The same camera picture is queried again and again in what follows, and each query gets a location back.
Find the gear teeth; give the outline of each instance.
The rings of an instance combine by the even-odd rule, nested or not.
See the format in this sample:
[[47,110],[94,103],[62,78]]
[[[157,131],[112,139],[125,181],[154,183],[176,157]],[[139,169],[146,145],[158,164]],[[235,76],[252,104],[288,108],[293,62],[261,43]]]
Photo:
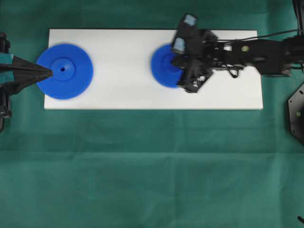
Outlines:
[[[60,47],[64,47],[64,48],[71,48],[71,53],[68,53],[68,56],[58,56],[58,54],[56,52],[58,48]],[[38,87],[48,96],[55,98],[55,99],[59,99],[59,100],[67,100],[67,99],[72,99],[75,98],[77,96],[79,96],[80,94],[82,94],[91,84],[92,79],[93,79],[93,75],[94,75],[94,67],[93,67],[93,62],[91,61],[90,56],[88,55],[88,53],[86,53],[81,47],[74,45],[74,44],[70,44],[70,43],[58,43],[55,45],[52,45],[51,47],[49,47],[48,49],[44,50],[40,56],[37,59],[37,64],[41,64],[44,67],[47,68],[51,68],[51,66],[46,66],[44,65],[44,63],[47,65],[50,65],[50,59],[53,60],[51,61],[51,63],[53,63],[55,60],[60,59],[60,58],[68,58],[69,60],[71,60],[71,62],[74,64],[74,66],[77,69],[77,61],[80,61],[77,59],[77,57],[80,57],[79,59],[85,59],[85,61],[88,62],[85,72],[79,72],[79,71],[75,71],[76,75],[74,75],[73,73],[73,78],[72,78],[72,82],[74,83],[67,83],[67,85],[72,85],[75,87],[75,90],[72,91],[73,93],[67,93],[62,89],[62,85],[65,83],[65,81],[59,81],[56,78],[53,79],[52,81],[42,81],[40,83],[37,83]],[[77,77],[77,74],[80,76],[85,75],[86,79],[85,80],[79,80],[80,78]]]

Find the cable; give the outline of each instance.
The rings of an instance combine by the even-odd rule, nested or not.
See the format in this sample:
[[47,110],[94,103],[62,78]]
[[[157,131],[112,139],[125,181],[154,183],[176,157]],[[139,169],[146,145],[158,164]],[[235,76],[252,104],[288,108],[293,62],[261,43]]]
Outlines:
[[300,67],[295,67],[295,66],[293,66],[292,69],[295,69],[295,70],[301,70],[301,69],[302,69],[302,70],[303,70],[304,67],[302,67],[302,66],[300,66]]
[[225,41],[225,43],[233,43],[233,42],[236,42],[236,41],[244,41],[244,40],[249,40],[249,39],[273,37],[273,36],[277,36],[277,35],[281,35],[281,34],[285,34],[285,33],[290,33],[290,32],[304,32],[304,30],[293,29],[293,30],[288,30],[288,31],[283,31],[283,32],[271,33],[271,34],[263,35],[263,36],[248,37],[248,38],[244,38],[244,39],[218,39],[218,40],[214,40],[213,42]]

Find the screw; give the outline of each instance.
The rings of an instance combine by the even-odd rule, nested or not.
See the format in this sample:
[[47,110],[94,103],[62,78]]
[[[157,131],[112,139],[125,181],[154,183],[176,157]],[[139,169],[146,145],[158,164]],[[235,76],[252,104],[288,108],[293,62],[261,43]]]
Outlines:
[[243,52],[248,52],[249,51],[249,47],[248,46],[243,46],[241,50]]

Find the metal bracket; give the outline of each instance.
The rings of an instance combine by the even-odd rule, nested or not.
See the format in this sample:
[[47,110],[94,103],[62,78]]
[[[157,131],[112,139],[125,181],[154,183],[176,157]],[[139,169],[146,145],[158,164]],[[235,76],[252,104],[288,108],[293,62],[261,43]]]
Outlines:
[[292,135],[304,144],[304,84],[288,100]]

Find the black mount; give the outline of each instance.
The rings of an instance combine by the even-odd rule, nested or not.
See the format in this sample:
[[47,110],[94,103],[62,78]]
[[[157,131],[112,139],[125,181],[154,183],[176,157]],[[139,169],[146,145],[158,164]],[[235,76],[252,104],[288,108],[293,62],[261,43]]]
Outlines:
[[[294,12],[298,21],[299,30],[303,30],[304,25],[304,1],[293,0]],[[297,89],[297,91],[288,100],[289,109],[289,123],[291,134],[304,144],[304,84]]]

